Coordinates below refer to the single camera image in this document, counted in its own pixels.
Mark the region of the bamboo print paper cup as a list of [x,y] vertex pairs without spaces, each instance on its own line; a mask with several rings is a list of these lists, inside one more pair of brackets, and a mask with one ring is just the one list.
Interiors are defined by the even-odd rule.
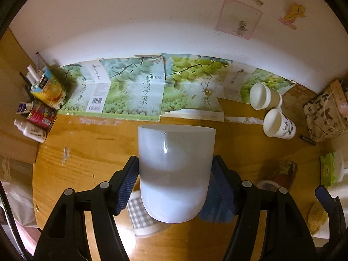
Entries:
[[263,131],[267,137],[291,140],[296,134],[296,125],[280,110],[272,109],[265,115]]

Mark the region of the checkered paper cup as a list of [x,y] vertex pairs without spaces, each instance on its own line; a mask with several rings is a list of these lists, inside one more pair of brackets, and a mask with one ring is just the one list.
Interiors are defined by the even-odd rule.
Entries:
[[133,191],[126,206],[135,236],[148,238],[166,229],[166,225],[152,218],[144,208],[140,191]]

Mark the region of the white ceramic cup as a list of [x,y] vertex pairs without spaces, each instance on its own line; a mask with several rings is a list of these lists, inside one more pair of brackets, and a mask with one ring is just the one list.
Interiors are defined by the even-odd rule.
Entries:
[[206,200],[216,130],[147,124],[138,127],[140,191],[148,214],[164,223],[195,218]]

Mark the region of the orange juice carton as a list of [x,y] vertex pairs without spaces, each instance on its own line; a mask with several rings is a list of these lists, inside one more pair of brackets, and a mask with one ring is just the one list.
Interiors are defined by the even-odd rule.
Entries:
[[48,67],[44,67],[41,78],[31,86],[31,94],[54,110],[65,102],[65,88]]

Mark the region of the white cream tube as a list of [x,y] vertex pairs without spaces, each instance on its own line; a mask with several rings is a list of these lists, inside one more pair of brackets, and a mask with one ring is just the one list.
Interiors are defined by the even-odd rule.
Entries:
[[29,114],[31,110],[33,109],[34,103],[33,102],[20,102],[17,114]]

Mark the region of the pink square wall sticker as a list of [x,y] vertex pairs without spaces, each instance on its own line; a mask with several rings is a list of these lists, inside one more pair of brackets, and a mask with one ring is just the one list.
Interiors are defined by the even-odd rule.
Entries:
[[250,40],[262,15],[262,11],[243,2],[224,0],[215,30]]

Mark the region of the green grape cardboard sheet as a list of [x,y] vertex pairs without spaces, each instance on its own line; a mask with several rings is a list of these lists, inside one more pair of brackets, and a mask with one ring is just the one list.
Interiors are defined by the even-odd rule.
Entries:
[[220,99],[247,104],[257,83],[279,95],[294,86],[267,70],[190,54],[84,61],[54,74],[67,91],[62,114],[155,122],[162,115],[223,121]]

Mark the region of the yellow cartoon mug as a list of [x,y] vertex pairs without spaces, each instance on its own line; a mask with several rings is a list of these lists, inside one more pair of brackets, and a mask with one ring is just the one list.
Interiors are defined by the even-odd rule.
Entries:
[[319,202],[315,202],[312,205],[307,217],[308,229],[311,235],[316,234],[320,230],[322,225],[325,224],[327,219],[328,214],[325,211],[324,207]]

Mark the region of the dark printed plastic cup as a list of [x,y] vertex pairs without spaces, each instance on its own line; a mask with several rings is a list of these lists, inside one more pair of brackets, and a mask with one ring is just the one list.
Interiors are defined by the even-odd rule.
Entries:
[[290,190],[298,172],[298,165],[294,161],[285,161],[269,178],[258,182],[257,187],[262,190],[276,191],[280,187]]

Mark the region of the yellow duck wall sticker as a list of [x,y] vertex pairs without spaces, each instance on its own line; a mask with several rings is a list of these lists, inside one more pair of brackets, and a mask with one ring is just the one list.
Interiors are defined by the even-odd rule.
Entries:
[[304,18],[306,8],[298,3],[292,3],[288,10],[286,11],[285,16],[279,17],[279,22],[291,28],[292,30],[296,30],[297,27],[294,25],[294,22],[297,18]]

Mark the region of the black pen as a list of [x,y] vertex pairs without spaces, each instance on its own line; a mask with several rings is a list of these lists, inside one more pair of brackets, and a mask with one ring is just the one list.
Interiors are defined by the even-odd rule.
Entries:
[[303,141],[315,146],[316,145],[316,142],[314,142],[313,140],[310,140],[309,138],[303,136],[303,135],[300,135],[300,139],[302,139]]

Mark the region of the white spray bottle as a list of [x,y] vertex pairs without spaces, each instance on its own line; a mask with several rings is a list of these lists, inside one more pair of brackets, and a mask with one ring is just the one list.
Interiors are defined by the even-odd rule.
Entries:
[[44,141],[46,140],[46,131],[31,124],[30,122],[15,119],[13,124],[19,129],[19,131],[23,133],[25,137],[28,137],[29,139],[32,139],[39,143],[44,143]]

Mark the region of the red cylindrical can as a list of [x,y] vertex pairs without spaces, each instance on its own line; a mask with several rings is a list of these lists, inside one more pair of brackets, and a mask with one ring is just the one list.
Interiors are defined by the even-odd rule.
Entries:
[[26,119],[43,128],[49,130],[56,118],[56,111],[39,100],[32,102],[32,109]]

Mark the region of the letter print fabric bag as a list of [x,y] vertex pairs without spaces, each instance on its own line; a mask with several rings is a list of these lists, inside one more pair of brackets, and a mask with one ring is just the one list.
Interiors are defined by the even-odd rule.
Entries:
[[333,81],[303,111],[310,140],[318,143],[347,133],[347,98],[341,81]]

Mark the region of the green tissue pack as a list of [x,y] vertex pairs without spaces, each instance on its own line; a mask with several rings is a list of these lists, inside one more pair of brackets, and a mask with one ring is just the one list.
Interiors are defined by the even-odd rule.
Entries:
[[325,187],[331,187],[336,182],[334,153],[320,156],[320,180]]

